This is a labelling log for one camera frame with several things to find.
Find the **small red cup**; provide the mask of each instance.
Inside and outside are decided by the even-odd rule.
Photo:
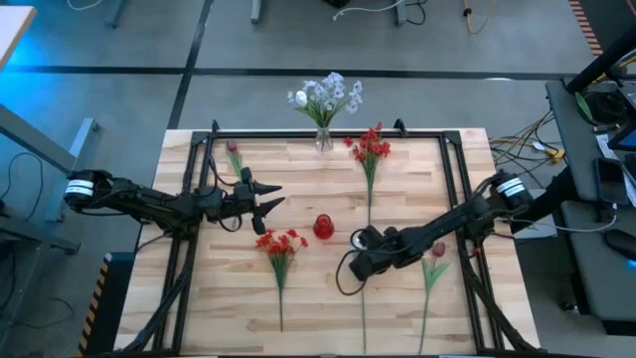
[[[321,214],[316,218],[314,234],[321,240],[327,240],[334,235],[334,223],[331,221],[331,218],[329,218],[329,215]]]

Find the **glass vase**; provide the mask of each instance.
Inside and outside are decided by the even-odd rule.
[[[329,128],[318,128],[316,131],[316,150],[325,152],[334,148],[334,141],[329,134]]]

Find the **concrete floor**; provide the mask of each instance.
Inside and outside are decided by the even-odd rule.
[[[131,1],[116,30],[103,24],[110,6],[107,1],[83,12],[70,10],[63,1],[9,3],[34,4],[39,10],[12,65],[183,68],[204,0]],[[263,20],[254,27],[248,19],[249,3],[214,2],[196,61],[198,68],[493,72],[505,77],[506,73],[576,73],[593,59],[566,0],[501,1],[494,19],[475,37],[466,34],[459,0],[430,0],[425,5],[424,26],[401,28],[394,26],[393,13],[349,13],[334,24],[334,10],[317,0],[264,0]],[[388,1],[368,3],[384,6]],[[473,0],[471,5],[475,22],[479,22],[488,2]],[[419,14],[410,8],[409,16]],[[58,70],[5,72],[0,75],[0,102],[66,147],[81,119],[94,117],[102,130],[89,146],[84,167],[106,169],[150,185],[181,76],[53,73]],[[302,80],[193,76],[178,127],[209,128],[213,119],[223,128],[311,127],[285,99],[288,90],[301,87]],[[479,126],[486,127],[490,136],[499,136],[516,132],[548,111],[543,81],[360,80],[365,88],[364,105],[353,116],[338,117],[335,127],[402,118],[409,127]],[[542,128],[542,134],[544,140],[558,141],[553,123]],[[10,158],[20,151],[0,137],[0,173],[6,173]],[[514,166],[507,168],[519,171]],[[36,170],[35,161],[22,158],[13,171],[15,186],[5,201],[18,217],[26,215],[35,200]],[[536,174],[545,185],[560,170],[547,165]],[[45,165],[43,203],[47,203],[53,183],[61,180],[56,169]],[[0,188],[4,185],[6,177],[0,175]],[[46,225],[44,211],[45,205],[41,205],[32,222]],[[75,316],[44,330],[19,326],[7,330],[7,322],[0,319],[5,355],[74,354],[103,256],[132,250],[139,231],[131,219],[73,213],[62,224],[50,227],[81,242],[80,253],[65,257],[33,245],[20,249],[22,266],[34,255],[44,257],[18,317],[46,323],[64,316],[64,308],[51,302],[54,297],[71,303]],[[632,351],[636,339],[608,337],[593,318],[557,310],[557,299],[568,291],[564,279],[568,265],[562,262],[565,255],[547,258],[542,245],[546,243],[519,247],[542,346],[553,352],[598,356],[625,356]],[[6,263],[0,264],[3,284],[7,269]],[[24,275],[20,273],[18,279],[23,280]],[[0,286],[0,296],[6,292],[7,287]]]

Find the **white flower bouquet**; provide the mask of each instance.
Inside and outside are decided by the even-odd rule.
[[[339,74],[331,73],[321,83],[305,81],[302,90],[299,90],[296,96],[290,91],[287,99],[290,103],[298,104],[299,106],[294,109],[307,114],[319,128],[327,128],[339,111],[346,109],[353,114],[363,102],[360,96],[362,83],[357,81],[349,92],[349,98],[345,98],[344,80]]]

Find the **wooden table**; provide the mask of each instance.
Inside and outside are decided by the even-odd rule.
[[[32,6],[0,6],[0,71],[35,16],[36,9]]]
[[[155,189],[180,191],[191,134],[190,130],[166,133]],[[461,135],[474,187],[494,172],[486,131],[461,129]],[[373,224],[380,230],[389,225],[400,229],[425,224],[448,211],[438,142],[391,139],[390,143],[393,152],[378,168]],[[262,199],[286,197],[265,224],[275,230],[295,229],[309,239],[309,248],[298,254],[290,268],[283,298],[284,333],[280,333],[274,275],[268,260],[254,249],[256,234],[249,220],[234,234],[204,222],[182,354],[362,354],[361,296],[342,295],[334,280],[350,234],[367,223],[367,184],[362,167],[340,140],[335,141],[333,151],[322,154],[315,151],[311,140],[304,139],[245,139],[238,140],[238,146],[243,165],[251,168],[254,179],[283,186]],[[220,175],[236,178],[223,141],[215,141],[214,156]],[[455,187],[460,190],[452,152],[451,158]],[[336,234],[328,241],[316,239],[311,231],[316,216],[323,213],[332,217],[336,227]],[[507,232],[503,226],[497,229]],[[140,243],[159,234],[156,227],[145,228]],[[438,262],[451,266],[431,293],[423,352],[473,353],[455,238],[449,235],[442,240],[448,249]],[[137,255],[116,347],[129,343],[155,310],[169,249],[170,240],[164,240]],[[539,346],[514,243],[491,237],[485,242],[485,251],[499,305],[524,338]],[[345,288],[357,285],[347,268],[341,276]],[[421,265],[390,268],[370,279],[365,288],[368,354],[417,354],[423,287]],[[167,337],[172,334],[174,306]],[[483,331],[487,342],[492,342],[481,308]]]

